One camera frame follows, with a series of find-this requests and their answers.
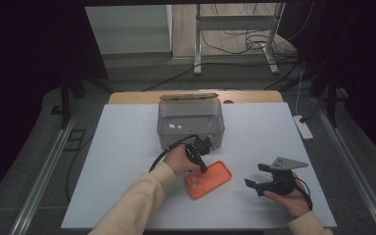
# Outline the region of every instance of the black cable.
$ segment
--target black cable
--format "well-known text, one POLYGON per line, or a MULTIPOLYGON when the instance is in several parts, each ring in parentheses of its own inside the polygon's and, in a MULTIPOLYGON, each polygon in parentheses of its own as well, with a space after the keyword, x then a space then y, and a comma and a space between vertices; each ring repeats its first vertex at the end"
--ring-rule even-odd
POLYGON ((305 197, 307 205, 309 206, 309 209, 312 211, 313 202, 312 202, 312 199, 310 198, 309 187, 307 186, 307 184, 303 180, 299 179, 298 177, 295 177, 295 179, 298 179, 299 181, 301 181, 305 185, 307 192, 305 192, 305 190, 303 188, 299 187, 298 185, 296 185, 296 190, 298 190, 302 194, 302 196, 305 197))
POLYGON ((241 10, 241 12, 239 13, 239 15, 241 15, 245 10, 246 10, 246 15, 247 15, 247 9, 246 9, 246 6, 247 6, 247 4, 246 4, 246 3, 243 3, 243 10, 241 10))
POLYGON ((310 10, 309 10, 309 13, 307 14, 307 18, 304 22, 304 24, 301 26, 301 29, 299 29, 299 31, 297 33, 295 33, 293 36, 287 38, 285 41, 290 41, 292 38, 295 38, 297 35, 299 35, 301 33, 301 31, 306 27, 306 24, 310 18, 310 15, 312 13, 312 10, 313 10, 313 5, 314 3, 312 2, 312 4, 310 5, 310 10))
POLYGON ((274 83, 271 83, 270 85, 266 86, 263 90, 268 90, 270 87, 278 84, 279 82, 282 82, 286 77, 295 69, 295 67, 298 65, 299 60, 297 60, 291 67, 291 69, 279 80, 275 81, 274 83))
POLYGON ((257 7, 257 6, 258 6, 258 3, 255 3, 255 8, 253 9, 252 15, 255 14, 255 12, 256 12, 256 7, 257 7))
MULTIPOLYGON (((321 71, 317 74, 317 79, 320 79, 320 75, 321 75, 321 71)), ((309 119, 311 119, 311 118, 313 118, 314 116, 315 116, 315 114, 316 114, 316 112, 317 112, 317 110, 318 110, 318 108, 319 108, 319 106, 320 106, 320 102, 321 102, 321 100, 322 100, 322 94, 319 94, 319 98, 318 98, 318 102, 317 102, 317 104, 316 104, 316 108, 315 108, 315 110, 313 111, 313 113, 310 115, 310 116, 308 116, 308 117, 302 117, 299 121, 301 122, 301 123, 304 123, 304 122, 306 122, 307 120, 309 120, 309 119)))
MULTIPOLYGON (((363 9, 365 8, 365 5, 367 1, 361 1, 362 4, 355 5, 355 8, 363 9)), ((346 26, 347 21, 350 21, 351 18, 357 18, 357 16, 349 15, 347 19, 344 19, 344 24, 342 23, 334 23, 333 26, 330 28, 327 28, 327 34, 322 36, 322 39, 319 40, 318 43, 315 43, 313 46, 313 49, 311 52, 304 55, 306 58, 310 59, 310 61, 307 61, 310 64, 315 64, 319 68, 324 67, 325 62, 330 60, 334 53, 331 52, 332 49, 334 49, 335 45, 337 44, 336 38, 342 38, 342 30, 346 26)))
POLYGON ((273 51, 273 56, 278 56, 278 57, 293 57, 293 58, 298 58, 299 53, 297 51, 289 51, 288 53, 293 53, 292 56, 286 54, 285 52, 281 52, 279 48, 277 48, 277 43, 275 40, 272 41, 272 51, 273 51))
POLYGON ((105 90, 106 92, 108 92, 110 94, 113 94, 115 92, 123 92, 122 90, 114 89, 113 87, 103 83, 100 79, 96 79, 96 78, 86 74, 85 72, 83 72, 81 70, 75 70, 75 74, 83 77, 86 81, 92 83, 95 86, 98 86, 99 88, 105 90))
POLYGON ((306 152, 309 155, 309 141, 305 141, 306 143, 306 152))
POLYGON ((75 155, 72 158, 72 161, 70 163, 69 170, 67 171, 66 186, 65 186, 65 193, 66 193, 66 197, 67 197, 68 202, 71 201, 69 181, 70 181, 70 173, 71 173, 72 166, 73 166, 75 160, 77 159, 78 155, 80 154, 81 150, 84 149, 84 147, 93 139, 93 137, 94 137, 94 135, 90 136, 86 140, 86 142, 77 150, 77 153, 75 153, 75 155))
POLYGON ((218 9, 216 8, 216 4, 211 4, 211 9, 214 12, 214 14, 218 16, 218 9))
POLYGON ((267 3, 264 3, 264 7, 266 8, 266 10, 267 10, 268 14, 270 14, 270 15, 271 15, 271 12, 270 12, 270 10, 268 10, 268 7, 267 7, 267 3))
POLYGON ((163 152, 160 153, 160 155, 155 159, 155 161, 152 163, 151 168, 149 169, 149 172, 151 172, 155 166, 157 166, 158 162, 172 149, 176 148, 178 145, 182 144, 185 140, 189 138, 196 138, 199 139, 200 137, 196 134, 188 135, 187 137, 184 137, 182 139, 177 140, 175 143, 169 145, 163 152))
POLYGON ((278 5, 279 5, 279 3, 276 3, 276 7, 274 8, 274 13, 276 13, 278 5))
POLYGON ((201 36, 203 37, 203 41, 204 41, 204 43, 205 43, 207 46, 209 46, 209 47, 211 47, 211 48, 213 48, 213 49, 216 49, 216 50, 219 50, 219 51, 222 51, 222 52, 228 53, 228 54, 239 55, 239 54, 244 54, 244 53, 250 51, 250 48, 247 48, 246 50, 241 51, 241 52, 230 52, 230 51, 224 50, 224 49, 222 49, 222 48, 219 48, 219 47, 216 47, 216 46, 212 46, 212 45, 210 45, 210 44, 206 41, 206 38, 204 37, 204 34, 203 34, 203 31, 202 31, 202 30, 201 30, 201 36))
POLYGON ((254 49, 254 50, 259 50, 259 49, 262 49, 264 48, 265 44, 267 43, 267 41, 254 41, 254 40, 251 40, 250 38, 252 37, 266 37, 266 35, 262 35, 262 34, 252 34, 252 35, 248 35, 246 34, 246 45, 248 48, 251 48, 251 49, 254 49), (258 44, 258 48, 254 48, 253 46, 255 44, 258 44))
POLYGON ((181 75, 187 73, 188 71, 192 70, 193 68, 195 68, 195 67, 197 67, 197 66, 203 66, 203 65, 224 65, 224 66, 237 66, 237 67, 249 67, 249 68, 252 68, 252 67, 265 67, 265 66, 270 66, 270 65, 290 65, 290 64, 292 64, 292 63, 284 63, 284 64, 271 64, 271 63, 266 63, 266 64, 261 64, 261 65, 240 65, 240 64, 232 64, 232 63, 200 63, 200 64, 197 64, 197 65, 195 65, 195 66, 193 66, 193 67, 190 67, 188 70, 185 70, 185 71, 183 71, 183 72, 180 73, 180 74, 177 74, 177 75, 175 75, 175 76, 173 76, 173 77, 171 77, 171 78, 168 78, 168 79, 166 79, 166 80, 164 80, 164 81, 161 81, 160 83, 157 83, 157 84, 155 84, 155 85, 152 85, 152 86, 150 86, 150 87, 148 87, 148 88, 145 88, 145 89, 142 90, 142 92, 145 92, 145 91, 151 90, 151 89, 153 89, 153 88, 155 88, 155 87, 158 87, 158 86, 160 86, 160 85, 162 85, 162 84, 165 84, 165 83, 167 83, 167 82, 169 82, 169 81, 172 81, 172 80, 174 80, 174 79, 178 78, 179 76, 181 76, 181 75))

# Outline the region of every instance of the floor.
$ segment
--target floor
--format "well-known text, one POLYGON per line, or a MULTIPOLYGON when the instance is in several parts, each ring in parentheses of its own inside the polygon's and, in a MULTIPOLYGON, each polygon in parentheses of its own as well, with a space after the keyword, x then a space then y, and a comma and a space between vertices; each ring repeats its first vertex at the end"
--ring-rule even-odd
MULTIPOLYGON (((202 4, 200 13, 202 16, 273 16, 275 8, 275 3, 202 4)), ((174 58, 194 56, 196 14, 196 5, 172 6, 174 58)), ((261 54, 259 42, 265 42, 267 35, 266 30, 204 30, 200 36, 201 54, 204 56, 261 54)), ((293 50, 291 45, 280 36, 276 35, 274 40, 279 50, 283 52, 293 50)))
MULTIPOLYGON (((292 70, 294 59, 278 55, 282 60, 279 65, 280 74, 272 75, 264 64, 261 53, 255 55, 226 55, 206 57, 203 73, 196 76, 192 73, 193 48, 180 49, 180 56, 172 58, 164 55, 110 55, 105 57, 109 81, 103 81, 115 90, 198 90, 198 89, 235 89, 261 90, 280 81, 276 85, 291 78, 299 78, 304 66, 299 64, 292 70)), ((60 156, 50 174, 47 186, 42 190, 42 197, 37 202, 36 211, 25 225, 25 234, 86 234, 88 231, 70 231, 60 228, 64 213, 69 204, 75 183, 80 175, 86 154, 91 144, 103 107, 110 94, 98 86, 83 81, 87 93, 85 98, 71 100, 74 123, 70 133, 61 145, 60 156)), ((313 164, 321 187, 324 191, 331 212, 338 227, 333 228, 335 234, 376 235, 376 205, 371 208, 368 200, 376 199, 376 147, 352 120, 345 109, 345 97, 337 103, 336 118, 338 128, 330 128, 325 120, 323 99, 311 98, 307 88, 311 81, 302 82, 282 93, 288 103, 292 115, 299 114, 313 118, 307 121, 314 138, 306 144, 306 150, 313 164), (344 140, 344 147, 337 139, 344 140), (363 181, 356 183, 353 167, 361 172, 363 181)), ((8 171, 0 185, 0 234, 13 231, 17 220, 41 168, 46 164, 54 147, 62 137, 60 129, 62 118, 52 115, 55 106, 60 106, 60 89, 49 92, 43 99, 41 115, 24 143, 15 163, 8 171)), ((235 234, 257 234, 253 232, 236 232, 235 234)), ((264 231, 268 235, 290 234, 286 229, 264 231)))

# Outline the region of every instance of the orange phone case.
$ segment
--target orange phone case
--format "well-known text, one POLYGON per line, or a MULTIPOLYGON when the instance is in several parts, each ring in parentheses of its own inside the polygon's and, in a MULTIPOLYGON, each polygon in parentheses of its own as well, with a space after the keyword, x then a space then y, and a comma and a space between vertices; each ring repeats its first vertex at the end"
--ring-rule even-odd
POLYGON ((185 187, 194 199, 203 197, 231 179, 231 172, 222 161, 217 161, 208 168, 205 173, 195 172, 185 177, 185 187))

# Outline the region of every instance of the white table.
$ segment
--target white table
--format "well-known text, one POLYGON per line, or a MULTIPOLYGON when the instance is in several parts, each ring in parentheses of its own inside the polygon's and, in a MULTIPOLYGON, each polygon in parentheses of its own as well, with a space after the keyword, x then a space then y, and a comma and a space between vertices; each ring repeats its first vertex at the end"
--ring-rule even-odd
MULTIPOLYGON (((232 179, 193 200, 183 178, 167 189, 147 229, 214 230, 284 228, 291 220, 283 207, 248 188, 244 178, 270 182, 258 164, 277 157, 309 164, 294 170, 306 182, 313 210, 326 227, 337 226, 286 103, 223 104, 222 145, 203 157, 206 165, 223 161, 232 179)), ((158 105, 106 105, 77 182, 63 228, 92 228, 127 186, 146 172, 162 152, 157 133, 158 105)))

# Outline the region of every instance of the metal rail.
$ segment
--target metal rail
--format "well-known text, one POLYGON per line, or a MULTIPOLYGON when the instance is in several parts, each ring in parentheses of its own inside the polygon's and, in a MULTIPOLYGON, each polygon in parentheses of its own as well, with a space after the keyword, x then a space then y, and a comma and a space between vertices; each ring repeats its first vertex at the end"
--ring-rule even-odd
POLYGON ((342 137, 338 128, 334 128, 328 117, 325 115, 325 108, 321 104, 317 104, 316 100, 313 100, 316 105, 320 105, 321 112, 320 116, 322 121, 332 138, 335 146, 337 147, 338 152, 352 177, 353 182, 355 183, 356 188, 359 191, 364 203, 367 205, 372 217, 376 223, 376 194, 374 190, 369 185, 367 179, 363 175, 361 169, 359 168, 358 164, 356 163, 355 157, 351 153, 350 148, 347 146, 344 138, 342 137))
POLYGON ((37 178, 23 203, 23 207, 15 220, 14 226, 11 229, 11 235, 26 234, 26 231, 31 224, 39 202, 44 195, 48 182, 53 174, 54 168, 57 165, 57 161, 64 149, 67 139, 69 138, 72 126, 74 125, 78 110, 80 109, 82 101, 78 99, 76 102, 70 121, 67 123, 64 129, 62 129, 57 137, 57 140, 51 149, 50 154, 47 157, 44 165, 42 166, 37 178))

